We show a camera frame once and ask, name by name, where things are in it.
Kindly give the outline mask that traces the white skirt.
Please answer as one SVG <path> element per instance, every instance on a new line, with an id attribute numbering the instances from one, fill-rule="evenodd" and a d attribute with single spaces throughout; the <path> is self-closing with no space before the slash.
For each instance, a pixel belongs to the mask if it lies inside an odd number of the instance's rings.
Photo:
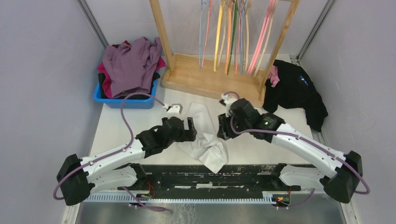
<path id="1" fill-rule="evenodd" d="M 196 139 L 193 142 L 180 142 L 177 147 L 192 159 L 200 161 L 211 172 L 218 173 L 227 164 L 226 149 L 215 133 L 208 108 L 204 104 L 191 103 L 185 118 L 191 117 Z"/>

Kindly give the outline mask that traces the purple garment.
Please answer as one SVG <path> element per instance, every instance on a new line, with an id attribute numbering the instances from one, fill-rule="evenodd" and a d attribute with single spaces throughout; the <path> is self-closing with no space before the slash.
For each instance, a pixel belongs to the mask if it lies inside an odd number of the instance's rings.
<path id="1" fill-rule="evenodd" d="M 161 39 L 151 42 L 146 37 L 127 45 L 108 45 L 102 63 L 111 79 L 112 98 L 125 97 L 130 93 L 150 93 L 153 74 L 163 47 Z"/>

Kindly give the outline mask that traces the beige wooden hanger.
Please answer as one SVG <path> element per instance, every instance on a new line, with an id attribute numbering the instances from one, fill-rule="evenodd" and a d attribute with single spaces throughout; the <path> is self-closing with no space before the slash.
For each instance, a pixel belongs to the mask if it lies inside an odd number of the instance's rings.
<path id="1" fill-rule="evenodd" d="M 267 45 L 268 45 L 269 38 L 270 38 L 270 33 L 271 33 L 271 30 L 272 30 L 273 17 L 274 17 L 274 13 L 272 13 L 272 15 L 270 17 L 270 20 L 269 20 L 269 27 L 268 27 L 268 30 L 267 30 L 267 34 L 265 36 L 266 40 L 265 40 L 265 43 L 264 43 L 264 47 L 262 49 L 260 60 L 258 61 L 257 67 L 256 67 L 255 72 L 254 72 L 254 77 L 256 77 L 256 75 L 257 75 L 257 73 L 259 71 L 259 68 L 261 66 L 262 60 L 264 58 L 264 55 L 265 55 L 265 52 L 266 52 L 266 49 L 267 49 Z"/>

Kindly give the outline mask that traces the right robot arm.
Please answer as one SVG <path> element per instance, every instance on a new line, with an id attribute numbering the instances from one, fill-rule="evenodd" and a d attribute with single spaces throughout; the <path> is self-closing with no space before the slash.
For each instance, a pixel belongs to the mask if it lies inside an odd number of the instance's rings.
<path id="1" fill-rule="evenodd" d="M 226 112 L 219 115 L 217 136 L 234 139 L 244 133 L 255 139 L 285 148 L 309 162 L 312 167 L 278 164 L 272 171 L 270 185 L 275 190 L 286 186 L 322 189 L 329 197 L 349 203 L 354 194 L 370 193 L 363 179 L 361 155 L 343 153 L 327 147 L 293 128 L 272 113 L 259 113 L 245 98 L 222 95 L 219 101 Z"/>

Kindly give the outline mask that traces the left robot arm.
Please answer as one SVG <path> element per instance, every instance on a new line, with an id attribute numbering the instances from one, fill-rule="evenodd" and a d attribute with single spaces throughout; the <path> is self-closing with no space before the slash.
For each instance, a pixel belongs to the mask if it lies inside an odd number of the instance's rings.
<path id="1" fill-rule="evenodd" d="M 72 206 L 95 192 L 111 188 L 143 189 L 147 176 L 138 162 L 161 153 L 175 142 L 194 142 L 197 130 L 193 118 L 188 117 L 186 123 L 188 129 L 177 117 L 163 118 L 162 125 L 142 131 L 131 144 L 91 157 L 68 156 L 56 176 L 54 199 Z"/>

